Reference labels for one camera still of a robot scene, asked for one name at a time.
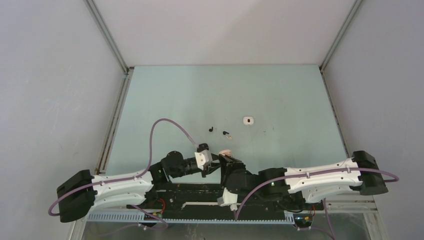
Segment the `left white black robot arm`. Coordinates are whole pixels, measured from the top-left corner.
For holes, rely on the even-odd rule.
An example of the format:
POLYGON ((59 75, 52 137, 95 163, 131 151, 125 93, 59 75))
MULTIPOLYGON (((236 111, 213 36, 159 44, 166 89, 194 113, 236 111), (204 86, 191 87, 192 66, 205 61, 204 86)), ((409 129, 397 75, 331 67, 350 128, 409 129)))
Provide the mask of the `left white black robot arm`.
POLYGON ((56 189, 57 216, 60 222, 69 223, 104 208, 141 204, 153 208, 158 202, 158 194, 154 191, 175 178, 197 173, 208 175, 219 168, 218 159, 217 154, 207 149, 189 158, 171 151, 144 174, 137 171, 107 176, 81 170, 56 189))

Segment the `beige earbud charging case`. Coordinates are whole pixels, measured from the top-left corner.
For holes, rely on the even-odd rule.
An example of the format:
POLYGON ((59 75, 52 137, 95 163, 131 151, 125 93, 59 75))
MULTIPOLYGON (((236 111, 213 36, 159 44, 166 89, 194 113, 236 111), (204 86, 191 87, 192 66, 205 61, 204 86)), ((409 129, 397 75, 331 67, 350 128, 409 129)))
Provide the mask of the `beige earbud charging case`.
POLYGON ((233 157, 232 151, 230 149, 225 149, 219 152, 219 155, 233 157))

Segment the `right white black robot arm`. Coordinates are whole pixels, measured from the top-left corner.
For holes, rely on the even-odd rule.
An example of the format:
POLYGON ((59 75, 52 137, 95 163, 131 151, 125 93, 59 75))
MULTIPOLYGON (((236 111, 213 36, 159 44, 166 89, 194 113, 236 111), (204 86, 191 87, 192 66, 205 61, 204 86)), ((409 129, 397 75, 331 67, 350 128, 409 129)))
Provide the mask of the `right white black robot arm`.
POLYGON ((352 191, 362 196, 387 193, 386 182, 376 159, 364 150, 355 151, 346 160, 307 168, 273 167, 257 174, 247 171, 243 162, 219 155, 223 194, 219 206, 236 204, 244 194, 257 194, 262 201, 289 200, 304 209, 320 200, 352 191))

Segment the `white earbud charging case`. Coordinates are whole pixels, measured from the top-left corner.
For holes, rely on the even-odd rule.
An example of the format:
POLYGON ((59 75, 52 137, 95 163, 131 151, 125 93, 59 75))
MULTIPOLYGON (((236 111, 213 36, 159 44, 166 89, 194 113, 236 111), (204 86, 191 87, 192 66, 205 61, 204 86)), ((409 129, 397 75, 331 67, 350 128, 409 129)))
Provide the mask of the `white earbud charging case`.
POLYGON ((252 116, 245 116, 242 120, 243 124, 246 126, 250 126, 254 124, 254 118, 252 116))

